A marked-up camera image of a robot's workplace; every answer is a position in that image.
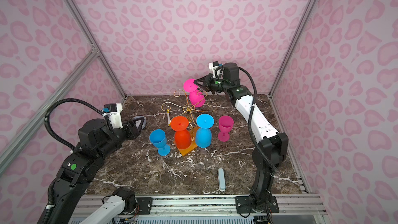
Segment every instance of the pink leopard print wallpaper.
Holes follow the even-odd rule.
[[[85,57],[62,0],[0,0],[0,154]]]
[[[75,1],[124,90],[152,95],[215,60],[237,62],[268,93],[308,0]]]
[[[122,98],[97,60],[66,98],[78,98],[97,108],[120,103]],[[51,115],[54,131],[76,145],[77,130],[88,120],[101,118],[90,108],[64,103]],[[47,187],[70,149],[52,138],[42,126],[0,179],[0,223],[36,223],[47,204]]]
[[[398,223],[398,0],[320,0],[275,101],[335,224]]]

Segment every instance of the brown marble tabletop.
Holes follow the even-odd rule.
[[[147,125],[141,135],[123,143],[123,147],[107,158],[105,166],[98,171],[87,194],[110,195],[118,187],[128,187],[138,195],[200,195],[200,194],[249,194],[254,182],[256,167],[251,159],[254,149],[247,122],[224,96],[209,95],[206,101],[213,101],[217,109],[210,114],[215,124],[210,128],[212,143],[209,147],[196,148],[182,156],[172,140],[174,131],[167,124],[167,114],[160,108],[170,101],[184,105],[185,97],[174,96],[130,96],[123,106],[122,120],[143,115]],[[257,105],[267,120],[278,129],[275,116],[266,95],[259,95]],[[170,117],[178,115],[180,108],[172,107]],[[218,119],[229,115],[234,119],[230,140],[220,142]],[[166,132],[171,152],[160,156],[149,141],[149,134],[155,129]],[[218,168],[225,173],[226,190],[218,189]],[[273,194],[301,193],[290,158],[279,167],[272,190]]]

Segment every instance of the gold wire rack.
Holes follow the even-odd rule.
[[[217,109],[216,103],[214,103],[212,101],[209,101],[209,102],[207,102],[206,104],[203,105],[203,106],[205,106],[205,105],[208,106],[211,110],[199,110],[203,106],[201,106],[200,108],[198,107],[198,109],[196,108],[196,106],[199,105],[200,102],[205,101],[205,99],[206,99],[206,97],[208,95],[206,91],[202,91],[202,90],[196,91],[196,95],[201,95],[203,93],[206,94],[206,95],[203,94],[204,98],[201,99],[196,104],[192,104],[192,103],[189,102],[187,92],[185,92],[182,89],[177,89],[176,91],[174,91],[174,93],[173,93],[174,97],[176,97],[176,98],[180,97],[181,96],[181,92],[184,92],[185,99],[187,101],[187,103],[184,106],[180,106],[180,105],[177,105],[177,104],[175,104],[173,102],[167,101],[167,102],[162,104],[161,108],[162,108],[162,111],[164,111],[164,112],[170,112],[170,110],[172,109],[172,107],[169,106],[168,104],[172,104],[172,105],[174,105],[176,107],[182,108],[183,112],[181,114],[178,114],[177,116],[181,116],[183,114],[186,114],[191,129],[193,129],[193,127],[197,126],[197,124],[195,123],[195,119],[194,119],[194,117],[192,115],[193,112],[214,112]]]

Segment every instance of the yellow base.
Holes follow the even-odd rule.
[[[189,130],[189,133],[191,134],[192,137],[192,142],[191,145],[186,148],[186,149],[178,149],[181,153],[181,155],[185,156],[187,155],[189,152],[193,151],[196,147],[198,147],[195,143],[195,136],[196,136],[196,131],[199,129],[199,127],[195,127],[193,130]]]

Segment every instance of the black mounting plate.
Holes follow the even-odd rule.
[[[250,212],[252,214],[255,214],[255,212],[253,210],[251,210],[249,197],[235,197],[235,206],[236,206],[236,212],[238,214],[248,214]],[[279,213],[278,202],[276,202],[275,196],[271,196],[271,202],[269,203],[269,208],[272,213]]]
[[[150,214],[150,210],[152,208],[152,197],[137,197],[137,203],[139,206],[137,214]]]

